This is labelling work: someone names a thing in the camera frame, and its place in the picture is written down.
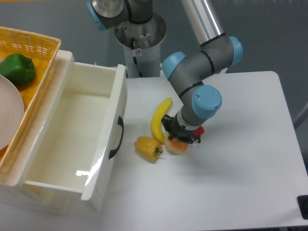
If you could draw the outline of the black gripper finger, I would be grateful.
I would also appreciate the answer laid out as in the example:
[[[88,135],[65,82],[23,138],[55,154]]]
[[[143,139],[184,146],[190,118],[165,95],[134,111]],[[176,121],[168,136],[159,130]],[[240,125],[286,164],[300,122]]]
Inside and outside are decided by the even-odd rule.
[[[169,115],[164,115],[161,119],[162,125],[168,133],[172,133],[172,126],[173,126],[173,117]]]
[[[195,141],[195,137],[190,134],[182,134],[182,133],[176,133],[171,135],[171,139],[177,139],[179,142],[187,143],[187,144],[193,144]]]

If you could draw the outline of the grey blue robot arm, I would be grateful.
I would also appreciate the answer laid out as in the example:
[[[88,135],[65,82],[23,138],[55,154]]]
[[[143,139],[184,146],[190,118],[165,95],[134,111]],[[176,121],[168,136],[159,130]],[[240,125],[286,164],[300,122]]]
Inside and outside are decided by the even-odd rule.
[[[167,28],[164,19],[154,13],[152,1],[90,0],[87,8],[100,30],[114,29],[130,78],[164,73],[183,106],[173,117],[162,113],[158,125],[170,140],[192,144],[201,140],[196,130],[222,104],[220,92],[203,80],[238,63],[243,47],[237,38],[225,34],[211,1],[184,0],[182,5],[200,50],[193,56],[176,52],[163,61],[160,45]]]

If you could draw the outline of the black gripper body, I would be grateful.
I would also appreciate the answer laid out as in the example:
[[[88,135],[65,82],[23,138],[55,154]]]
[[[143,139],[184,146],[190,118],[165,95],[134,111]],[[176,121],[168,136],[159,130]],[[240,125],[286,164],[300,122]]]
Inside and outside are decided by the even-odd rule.
[[[169,138],[193,139],[193,132],[191,130],[187,130],[185,125],[180,125],[178,115],[175,115],[172,117],[170,122]]]

